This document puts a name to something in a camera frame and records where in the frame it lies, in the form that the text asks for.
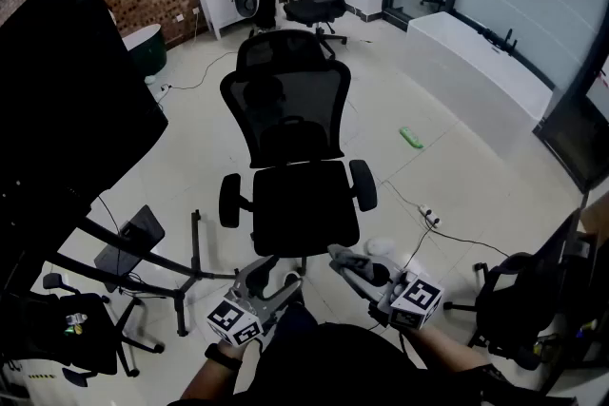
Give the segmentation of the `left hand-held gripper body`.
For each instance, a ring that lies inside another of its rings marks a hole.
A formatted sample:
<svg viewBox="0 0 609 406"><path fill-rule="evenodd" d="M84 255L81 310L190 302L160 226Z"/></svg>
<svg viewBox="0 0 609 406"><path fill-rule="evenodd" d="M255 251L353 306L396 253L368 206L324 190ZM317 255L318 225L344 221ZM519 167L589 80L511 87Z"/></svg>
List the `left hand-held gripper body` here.
<svg viewBox="0 0 609 406"><path fill-rule="evenodd" d="M219 303L206 315L206 323L225 342L244 346L265 337L282 306L282 293L265 298L236 280Z"/></svg>

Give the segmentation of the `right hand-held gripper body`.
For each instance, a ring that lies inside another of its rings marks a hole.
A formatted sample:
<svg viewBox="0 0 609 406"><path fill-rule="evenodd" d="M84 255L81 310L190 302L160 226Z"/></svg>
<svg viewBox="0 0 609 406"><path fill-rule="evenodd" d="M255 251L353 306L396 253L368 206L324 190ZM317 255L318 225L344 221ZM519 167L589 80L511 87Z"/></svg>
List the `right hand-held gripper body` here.
<svg viewBox="0 0 609 406"><path fill-rule="evenodd" d="M443 288L419 268L375 277L381 286L381 300L377 305L369 302L368 314L383 327L421 329L441 304Z"/></svg>

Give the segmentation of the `black chair armrest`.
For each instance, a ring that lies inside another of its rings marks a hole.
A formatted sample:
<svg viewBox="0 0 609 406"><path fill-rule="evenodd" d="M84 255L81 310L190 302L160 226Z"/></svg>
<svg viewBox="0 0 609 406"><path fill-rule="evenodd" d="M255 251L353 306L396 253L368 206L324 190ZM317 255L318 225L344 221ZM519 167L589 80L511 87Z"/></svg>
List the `black chair armrest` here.
<svg viewBox="0 0 609 406"><path fill-rule="evenodd" d="M238 173L223 178L219 195L219 218L225 228L237 228L241 211L241 176Z"/></svg>
<svg viewBox="0 0 609 406"><path fill-rule="evenodd" d="M362 212L368 212L377 207L378 196L373 175L364 160L349 162L352 177L352 192Z"/></svg>

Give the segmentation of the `person's left forearm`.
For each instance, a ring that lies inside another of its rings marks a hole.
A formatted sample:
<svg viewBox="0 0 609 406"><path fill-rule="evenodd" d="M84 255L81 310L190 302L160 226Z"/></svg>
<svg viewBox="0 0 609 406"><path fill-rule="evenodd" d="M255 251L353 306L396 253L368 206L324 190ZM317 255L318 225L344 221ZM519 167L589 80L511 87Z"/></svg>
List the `person's left forearm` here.
<svg viewBox="0 0 609 406"><path fill-rule="evenodd" d="M240 346L246 352L247 345ZM181 400L220 401L233 396L239 372L206 358L206 362L188 384Z"/></svg>

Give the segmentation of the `black wristband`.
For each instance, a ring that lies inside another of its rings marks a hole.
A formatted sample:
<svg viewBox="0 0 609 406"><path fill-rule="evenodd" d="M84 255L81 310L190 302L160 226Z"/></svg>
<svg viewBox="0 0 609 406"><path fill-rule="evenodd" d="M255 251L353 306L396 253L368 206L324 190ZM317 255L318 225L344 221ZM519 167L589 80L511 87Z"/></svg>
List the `black wristband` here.
<svg viewBox="0 0 609 406"><path fill-rule="evenodd" d="M212 360L233 372L240 371L244 354L244 348L235 347L224 340L210 344L205 351L205 357L208 360Z"/></svg>

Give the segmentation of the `black screen stand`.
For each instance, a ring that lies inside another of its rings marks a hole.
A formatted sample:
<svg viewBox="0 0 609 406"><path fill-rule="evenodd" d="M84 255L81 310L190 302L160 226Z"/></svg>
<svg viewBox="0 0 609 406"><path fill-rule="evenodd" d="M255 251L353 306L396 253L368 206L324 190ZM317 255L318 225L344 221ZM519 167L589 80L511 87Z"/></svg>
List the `black screen stand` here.
<svg viewBox="0 0 609 406"><path fill-rule="evenodd" d="M93 238L116 249L121 256L130 254L131 256L138 258L140 261L147 261L168 271L186 276L187 281L175 289L163 288L137 280L130 280L128 278L129 271L120 273L116 269L116 266L114 266L112 268L112 273L110 273L109 271L91 267L73 258L69 258L59 252L56 252L54 255L48 257L47 261L53 265L62 267L70 272L91 280L96 280L102 283L110 283L130 291L148 293L171 299L173 301L174 310L177 316L177 334L179 337L185 337L188 334L185 319L185 302L187 291L195 283L201 280L234 280L236 278L235 272L229 274L218 274L206 272L202 269L199 239L199 222L201 220L202 215L200 210L195 209L190 215L192 244L190 266L185 266L178 262L171 261L151 252L148 249L145 249L145 246L140 244L137 240L144 236L143 230L137 230L135 233L136 239L130 239L122 236L119 233L111 232L101 224L94 222L89 218L84 218L77 226L79 230L82 230Z"/></svg>

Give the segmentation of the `person's black clothing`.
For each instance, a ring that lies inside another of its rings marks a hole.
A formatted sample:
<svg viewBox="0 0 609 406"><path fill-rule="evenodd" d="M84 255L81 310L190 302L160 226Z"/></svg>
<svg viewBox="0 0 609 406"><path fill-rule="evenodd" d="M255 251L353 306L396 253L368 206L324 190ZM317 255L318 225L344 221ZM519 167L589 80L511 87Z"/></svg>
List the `person's black clothing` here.
<svg viewBox="0 0 609 406"><path fill-rule="evenodd" d="M439 377L372 331L319 323L295 303L279 319L246 391L168 406L580 406L574 397L517 387L492 366L492 372Z"/></svg>

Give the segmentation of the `black chair with bag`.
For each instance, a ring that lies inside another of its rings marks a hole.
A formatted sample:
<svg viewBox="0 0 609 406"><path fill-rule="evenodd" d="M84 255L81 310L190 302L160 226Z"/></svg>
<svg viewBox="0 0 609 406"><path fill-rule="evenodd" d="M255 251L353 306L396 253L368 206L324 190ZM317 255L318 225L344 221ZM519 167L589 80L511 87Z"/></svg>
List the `black chair with bag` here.
<svg viewBox="0 0 609 406"><path fill-rule="evenodd" d="M474 265L482 287L472 305L447 301L445 311L472 312L476 328L469 340L492 355L534 371L542 364L540 333L557 315L572 318L593 280L596 238L579 231L575 210L534 254L520 252L490 268Z"/></svg>

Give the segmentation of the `black mesh office chair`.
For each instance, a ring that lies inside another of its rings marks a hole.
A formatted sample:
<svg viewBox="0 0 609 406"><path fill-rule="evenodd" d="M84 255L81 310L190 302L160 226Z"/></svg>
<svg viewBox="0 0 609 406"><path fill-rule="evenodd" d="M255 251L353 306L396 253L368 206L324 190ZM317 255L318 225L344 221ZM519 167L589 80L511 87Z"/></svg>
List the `black mesh office chair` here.
<svg viewBox="0 0 609 406"><path fill-rule="evenodd" d="M220 84L253 170L241 211L261 257L306 260L360 240L349 163L340 145L351 72L324 56L316 36L287 29L245 40Z"/></svg>

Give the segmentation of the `cardboard box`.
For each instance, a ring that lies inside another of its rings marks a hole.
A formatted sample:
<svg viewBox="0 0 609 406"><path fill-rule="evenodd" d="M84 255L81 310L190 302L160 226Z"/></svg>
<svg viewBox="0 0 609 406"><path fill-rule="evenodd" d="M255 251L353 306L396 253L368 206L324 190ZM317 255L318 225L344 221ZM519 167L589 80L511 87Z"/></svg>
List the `cardboard box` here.
<svg viewBox="0 0 609 406"><path fill-rule="evenodd" d="M582 211L580 221L586 233L597 237L598 247L609 242L609 190Z"/></svg>

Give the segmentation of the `white long counter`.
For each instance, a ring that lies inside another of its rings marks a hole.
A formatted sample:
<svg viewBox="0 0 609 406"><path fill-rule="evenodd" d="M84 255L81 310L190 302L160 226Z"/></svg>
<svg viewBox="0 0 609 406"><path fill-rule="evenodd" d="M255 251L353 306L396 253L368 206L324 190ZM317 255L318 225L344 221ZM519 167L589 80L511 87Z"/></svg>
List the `white long counter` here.
<svg viewBox="0 0 609 406"><path fill-rule="evenodd" d="M446 12L408 23L403 69L505 161L521 152L552 98L528 68Z"/></svg>

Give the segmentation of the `round dark green table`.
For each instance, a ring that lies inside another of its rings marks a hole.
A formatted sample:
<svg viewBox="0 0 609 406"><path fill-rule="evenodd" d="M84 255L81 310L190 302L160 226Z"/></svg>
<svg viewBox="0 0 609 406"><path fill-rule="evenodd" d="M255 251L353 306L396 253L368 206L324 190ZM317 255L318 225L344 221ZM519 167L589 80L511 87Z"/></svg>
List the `round dark green table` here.
<svg viewBox="0 0 609 406"><path fill-rule="evenodd" d="M134 65L142 77L155 76L167 63L167 48L162 26L153 24L123 38Z"/></svg>

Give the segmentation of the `large black screen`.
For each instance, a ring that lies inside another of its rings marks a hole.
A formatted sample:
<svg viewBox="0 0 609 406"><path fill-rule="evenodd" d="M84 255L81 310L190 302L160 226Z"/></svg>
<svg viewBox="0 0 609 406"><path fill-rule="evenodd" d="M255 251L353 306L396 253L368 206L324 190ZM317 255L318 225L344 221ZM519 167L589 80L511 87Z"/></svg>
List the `large black screen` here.
<svg viewBox="0 0 609 406"><path fill-rule="evenodd" d="M105 0L27 0L0 25L0 292L31 288L167 125Z"/></svg>

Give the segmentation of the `white cabinet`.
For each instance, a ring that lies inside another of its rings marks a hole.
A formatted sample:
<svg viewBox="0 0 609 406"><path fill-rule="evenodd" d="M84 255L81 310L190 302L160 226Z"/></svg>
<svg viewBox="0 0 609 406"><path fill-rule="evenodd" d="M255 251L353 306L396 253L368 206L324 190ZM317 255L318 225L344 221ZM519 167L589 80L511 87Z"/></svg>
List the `white cabinet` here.
<svg viewBox="0 0 609 406"><path fill-rule="evenodd" d="M277 0L199 0L209 30L217 40L222 29L247 21L254 33L277 30Z"/></svg>

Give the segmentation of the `black bracket on bench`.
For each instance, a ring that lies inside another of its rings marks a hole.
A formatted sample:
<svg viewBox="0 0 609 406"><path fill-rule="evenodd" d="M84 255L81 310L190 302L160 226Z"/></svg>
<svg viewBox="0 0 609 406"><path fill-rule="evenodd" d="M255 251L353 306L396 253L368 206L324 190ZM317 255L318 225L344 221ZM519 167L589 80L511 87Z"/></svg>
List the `black bracket on bench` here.
<svg viewBox="0 0 609 406"><path fill-rule="evenodd" d="M513 42L510 42L513 34L512 29L509 29L504 37L499 36L492 29L485 27L478 29L478 34L480 34L494 48L507 53L509 56L512 56L516 50L518 40L514 39Z"/></svg>

